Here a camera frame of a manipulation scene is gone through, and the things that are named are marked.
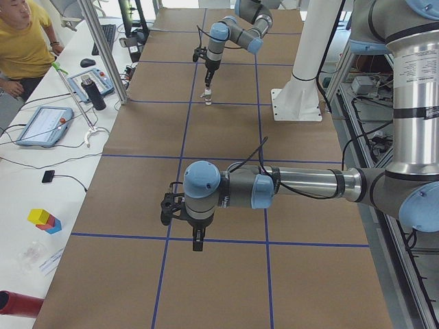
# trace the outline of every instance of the keyboard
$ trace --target keyboard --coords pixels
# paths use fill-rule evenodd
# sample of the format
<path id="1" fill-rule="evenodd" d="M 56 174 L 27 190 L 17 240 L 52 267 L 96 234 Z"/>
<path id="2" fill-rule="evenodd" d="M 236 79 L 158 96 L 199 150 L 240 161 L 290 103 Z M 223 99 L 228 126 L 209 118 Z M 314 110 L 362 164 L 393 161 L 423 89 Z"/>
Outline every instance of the keyboard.
<path id="1" fill-rule="evenodd" d="M 115 24 L 104 24 L 101 25 L 102 31 L 104 31 L 105 38 L 107 39 L 110 51 L 112 51 L 112 44 L 115 42 L 116 35 L 116 25 Z M 99 50 L 97 50 L 96 44 L 93 45 L 92 55 L 99 55 Z"/>

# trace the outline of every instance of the water bottle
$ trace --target water bottle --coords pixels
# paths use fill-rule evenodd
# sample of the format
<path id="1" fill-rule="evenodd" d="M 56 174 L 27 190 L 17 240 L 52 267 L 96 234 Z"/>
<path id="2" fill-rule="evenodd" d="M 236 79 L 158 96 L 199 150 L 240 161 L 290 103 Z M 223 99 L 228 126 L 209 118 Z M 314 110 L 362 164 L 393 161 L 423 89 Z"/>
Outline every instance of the water bottle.
<path id="1" fill-rule="evenodd" d="M 104 98 L 102 97 L 99 89 L 96 86 L 96 83 L 86 74 L 81 77 L 82 83 L 81 87 L 85 90 L 88 95 L 88 99 L 91 100 L 91 103 L 95 107 L 96 110 L 100 111 L 106 107 Z"/>

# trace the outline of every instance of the man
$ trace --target man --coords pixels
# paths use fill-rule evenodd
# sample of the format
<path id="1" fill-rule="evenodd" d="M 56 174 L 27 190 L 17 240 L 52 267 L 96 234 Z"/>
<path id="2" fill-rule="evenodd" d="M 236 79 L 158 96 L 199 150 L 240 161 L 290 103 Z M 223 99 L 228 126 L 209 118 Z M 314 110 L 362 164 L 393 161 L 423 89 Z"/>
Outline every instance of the man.
<path id="1" fill-rule="evenodd" d="M 64 47 L 56 40 L 49 15 L 33 0 L 0 0 L 0 88 L 26 101 L 50 69 L 54 56 L 47 49 L 41 28 L 59 55 Z"/>

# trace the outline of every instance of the computer mouse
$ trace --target computer mouse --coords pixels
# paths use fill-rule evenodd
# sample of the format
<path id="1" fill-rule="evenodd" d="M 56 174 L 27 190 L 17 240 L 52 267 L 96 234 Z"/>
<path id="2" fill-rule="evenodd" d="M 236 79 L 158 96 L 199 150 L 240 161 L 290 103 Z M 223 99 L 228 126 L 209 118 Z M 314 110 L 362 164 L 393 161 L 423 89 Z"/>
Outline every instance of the computer mouse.
<path id="1" fill-rule="evenodd" d="M 95 64 L 96 64 L 95 60 L 92 60 L 90 58 L 85 58 L 85 59 L 83 59 L 81 61 L 80 66 L 81 67 L 89 67 L 89 66 L 92 66 L 92 65 L 95 65 Z"/>

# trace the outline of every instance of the yellow block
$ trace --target yellow block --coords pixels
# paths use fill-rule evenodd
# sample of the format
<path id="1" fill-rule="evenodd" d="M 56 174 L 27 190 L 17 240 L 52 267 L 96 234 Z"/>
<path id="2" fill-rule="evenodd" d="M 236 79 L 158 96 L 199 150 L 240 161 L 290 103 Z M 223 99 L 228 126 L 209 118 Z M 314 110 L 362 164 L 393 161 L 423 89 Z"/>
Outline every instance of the yellow block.
<path id="1" fill-rule="evenodd" d="M 35 225 L 44 225 L 49 220 L 50 214 L 44 209 L 31 209 L 27 220 Z"/>

